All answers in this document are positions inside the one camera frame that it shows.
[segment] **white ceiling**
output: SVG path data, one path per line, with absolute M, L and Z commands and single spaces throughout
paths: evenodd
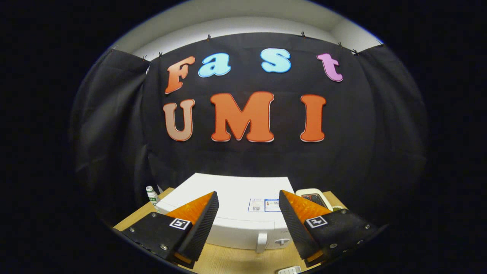
M 112 46 L 131 53 L 176 30 L 231 17 L 285 19 L 324 31 L 331 31 L 343 20 L 341 15 L 306 0 L 190 0 L 140 24 Z

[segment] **white bottle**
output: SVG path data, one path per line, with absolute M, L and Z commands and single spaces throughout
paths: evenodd
M 160 201 L 161 199 L 159 199 L 159 196 L 151 186 L 146 187 L 146 190 L 147 190 L 147 196 L 149 196 L 149 200 L 154 206 L 155 210 L 161 213 L 161 211 L 155 206 L 157 202 Z

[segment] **orange letter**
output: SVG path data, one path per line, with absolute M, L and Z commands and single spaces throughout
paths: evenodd
M 321 113 L 326 104 L 325 98 L 306 94 L 301 96 L 301 102 L 306 106 L 306 125 L 304 132 L 301 133 L 303 142 L 320 142 L 325 139 L 325 134 L 321 131 Z
M 194 106 L 194 100 L 188 99 L 181 102 L 181 108 L 183 109 L 184 115 L 184 129 L 183 131 L 179 131 L 176 128 L 176 122 L 174 120 L 174 110 L 176 110 L 175 103 L 165 104 L 162 108 L 164 113 L 166 114 L 166 129 L 168 130 L 168 134 L 171 138 L 176 141 L 186 141 L 191 138 L 193 134 L 193 117 L 192 117 L 192 108 Z
M 269 112 L 273 100 L 274 95 L 270 92 L 254 92 L 241 111 L 231 94 L 213 95 L 210 101 L 215 104 L 215 133 L 211 135 L 211 139 L 215 142 L 229 141 L 230 134 L 226 131 L 228 123 L 233 136 L 240 141 L 248 124 L 251 123 L 247 140 L 272 142 L 274 134 L 270 128 Z
M 186 78 L 188 67 L 186 64 L 193 64 L 195 61 L 193 56 L 190 56 L 182 61 L 175 63 L 174 65 L 168 68 L 169 71 L 169 80 L 168 80 L 168 87 L 166 88 L 166 94 L 169 94 L 173 91 L 180 89 L 183 86 L 183 83 L 179 81 L 179 76 L 181 78 Z

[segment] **table surface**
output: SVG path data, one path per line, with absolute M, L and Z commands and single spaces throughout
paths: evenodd
M 166 189 L 159 195 L 159 198 L 164 198 L 173 190 L 173 188 Z M 333 207 L 341 206 L 346 208 L 330 191 L 323 192 L 323 195 Z M 148 202 L 114 226 L 114 228 L 119 231 L 127 229 L 151 212 L 156 211 L 154 206 Z M 235 249 L 206 243 L 201 251 L 200 258 L 194 263 L 193 269 L 180 267 L 199 274 L 275 274 L 278 270 L 297 265 L 301 267 L 301 271 L 306 271 L 319 264 L 307 268 L 293 242 L 286 248 L 266 250 L 263 253 L 256 253 L 255 250 Z

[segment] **letter m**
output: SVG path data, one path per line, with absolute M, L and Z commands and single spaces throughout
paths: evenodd
M 229 141 L 230 134 L 226 131 L 228 123 L 233 136 L 240 141 L 250 124 L 247 140 L 272 142 L 274 135 L 270 131 L 269 113 L 273 100 L 274 95 L 270 92 L 254 92 L 241 111 L 231 94 L 213 95 L 210 101 L 215 105 L 215 133 L 211 135 L 211 139 L 215 142 Z

